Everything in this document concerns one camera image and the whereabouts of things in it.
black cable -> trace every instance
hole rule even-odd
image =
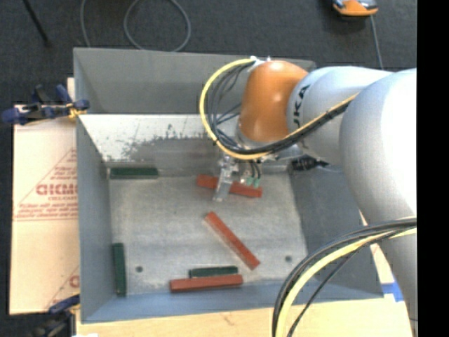
[[[262,177],[262,172],[260,171],[260,167],[259,167],[259,165],[257,165],[257,162],[254,161],[253,163],[254,163],[254,168],[257,172],[257,178],[260,179]]]
[[[363,247],[378,243],[378,242],[382,241],[383,239],[393,237],[395,234],[398,234],[398,233],[401,233],[401,232],[392,232],[391,234],[388,234],[387,236],[382,236],[379,239],[376,239],[374,241],[369,241],[366,244],[364,244],[363,246],[359,247],[357,250],[352,251],[348,256],[343,257],[342,260],[340,261],[340,263],[337,265],[337,267],[326,276],[326,278],[319,284],[319,286],[317,287],[315,292],[309,297],[309,300],[305,304],[301,313],[296,317],[296,320],[293,322],[292,326],[290,327],[287,337],[293,336],[293,333],[295,332],[297,325],[300,323],[300,320],[304,316],[305,312],[309,309],[310,305],[314,302],[315,298],[318,296],[318,294],[323,289],[323,287],[338,273],[338,271],[340,271],[343,268],[344,265],[346,265],[346,263],[352,257],[354,257],[358,253],[358,251],[360,251]]]
[[[218,105],[225,95],[224,92],[229,92],[230,88],[235,84],[236,79],[239,77],[239,74],[247,67],[253,65],[254,62],[250,62],[248,64],[242,65],[242,66],[236,66],[231,68],[230,70],[226,71],[222,77],[220,77],[215,85],[215,88],[208,93],[207,95],[207,116],[208,116],[208,124],[210,126],[210,129],[212,132],[217,136],[217,139],[225,146],[228,150],[232,152],[236,152],[239,154],[258,154],[258,153],[268,153],[273,154],[276,152],[279,152],[281,150],[284,150],[295,143],[297,143],[300,139],[304,138],[311,132],[315,131],[318,127],[325,124],[327,121],[330,121],[335,116],[343,113],[347,107],[349,106],[351,101],[348,101],[344,104],[341,104],[339,107],[327,111],[323,114],[323,116],[316,121],[313,121],[308,125],[306,128],[302,128],[300,131],[293,133],[292,135],[288,136],[287,138],[284,138],[282,140],[276,141],[275,143],[270,143],[267,145],[264,145],[262,147],[254,147],[250,149],[243,148],[242,146],[238,145],[237,143],[229,143],[229,139],[222,140],[220,139],[220,134],[217,133],[217,121],[219,120],[217,118],[217,111],[218,111]],[[233,83],[231,86],[229,86],[229,82],[233,80]]]
[[[274,304],[274,311],[273,311],[273,322],[272,322],[273,336],[276,335],[279,313],[281,311],[283,302],[288,292],[291,290],[291,288],[299,278],[299,276],[307,269],[308,264],[314,262],[316,259],[320,259],[321,256],[330,253],[331,250],[337,249],[344,244],[349,244],[351,242],[355,242],[365,237],[373,236],[374,234],[379,234],[382,232],[390,232],[395,229],[396,231],[399,230],[404,231],[410,228],[414,228],[416,227],[416,225],[417,225],[416,218],[404,218],[402,220],[394,220],[389,221],[387,223],[378,223],[375,225],[365,226],[359,230],[338,237],[337,239],[334,239],[333,241],[327,243],[326,245],[322,246],[321,248],[309,254],[292,270],[292,272],[287,276],[286,280],[284,281],[279,290],[279,294]]]
[[[371,32],[373,34],[377,63],[379,64],[379,68],[381,70],[383,70],[384,63],[382,62],[382,55],[380,53],[380,48],[379,48],[379,39],[377,38],[377,29],[376,29],[376,25],[375,25],[375,21],[374,21],[374,16],[372,16],[372,15],[370,15],[370,25],[371,25]]]
[[[135,5],[139,2],[140,0],[134,0],[132,2],[132,4],[129,6],[128,10],[126,11],[125,17],[123,19],[123,30],[125,32],[125,35],[127,37],[127,39],[132,43],[132,45],[134,45],[134,47],[140,49],[140,50],[145,50],[145,48],[141,45],[139,45],[134,38],[131,36],[129,30],[128,30],[128,16],[130,15],[130,12],[134,9]],[[86,44],[87,47],[91,47],[91,42],[88,38],[87,35],[87,31],[86,31],[86,23],[85,23],[85,9],[86,9],[86,2],[87,0],[82,0],[81,2],[81,7],[80,7],[80,13],[79,13],[79,19],[80,19],[80,23],[81,23],[81,33],[83,34],[83,39],[84,39],[84,43]],[[171,2],[178,10],[179,12],[181,12],[182,17],[185,20],[185,24],[186,24],[186,28],[187,28],[187,32],[186,32],[186,37],[184,39],[184,41],[174,50],[172,50],[173,52],[175,51],[180,51],[182,50],[189,42],[190,37],[192,35],[192,26],[190,23],[190,19],[189,16],[187,15],[187,13],[185,12],[184,8],[181,7],[181,5],[176,1],[176,0],[169,0],[169,2]]]
[[[218,98],[215,99],[213,104],[213,121],[212,121],[212,131],[214,131],[217,128],[217,115],[218,115],[218,107],[220,106],[221,100],[228,94],[228,92],[231,91],[231,89],[234,87],[235,83],[237,82],[237,79],[240,76],[240,73],[244,71],[246,68],[245,65],[237,67],[235,70],[232,70],[232,73],[225,78],[223,84],[220,86],[218,90],[216,90],[216,93],[218,95]]]
[[[220,124],[222,124],[223,122],[226,122],[226,121],[228,121],[228,120],[230,120],[230,119],[233,119],[234,117],[237,117],[237,116],[239,116],[239,115],[240,115],[240,112],[236,112],[235,114],[231,114],[231,115],[225,117],[224,119],[222,119],[222,118],[220,117],[220,118],[217,119],[217,125],[220,125]]]
[[[227,116],[228,114],[230,114],[231,112],[233,112],[235,109],[238,109],[241,106],[241,103],[235,104],[234,106],[232,106],[231,108],[229,108],[228,110],[226,110],[225,112],[223,112],[220,117],[217,119],[217,122],[222,121],[222,119]]]
[[[134,8],[134,6],[139,1],[140,0],[134,0],[134,2],[130,5],[130,7],[126,11],[125,18],[123,19],[123,30],[125,31],[126,37],[132,43],[132,45],[134,45],[134,47],[139,48],[140,50],[146,50],[143,46],[139,45],[134,40],[134,38],[131,36],[131,34],[128,30],[128,16],[129,16],[130,12],[132,11],[132,9]],[[185,37],[184,41],[177,48],[172,50],[172,51],[181,51],[189,43],[190,36],[192,35],[192,26],[190,24],[189,16],[185,12],[185,10],[181,7],[181,5],[176,0],[169,0],[169,2],[171,2],[179,10],[179,12],[181,12],[182,17],[184,18],[185,24],[186,24],[187,32],[186,32],[186,37]]]

clamp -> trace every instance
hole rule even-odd
[[[52,316],[48,321],[39,325],[27,337],[56,337],[60,336],[60,332],[67,327],[67,337],[76,334],[75,316],[71,309],[80,303],[79,294],[66,298],[56,303],[48,310]]]
[[[34,88],[31,103],[22,107],[12,107],[2,112],[1,119],[7,124],[25,125],[30,122],[56,117],[76,117],[86,113],[91,106],[88,100],[73,101],[67,89],[59,84],[56,86],[57,100],[51,100],[42,85]]]

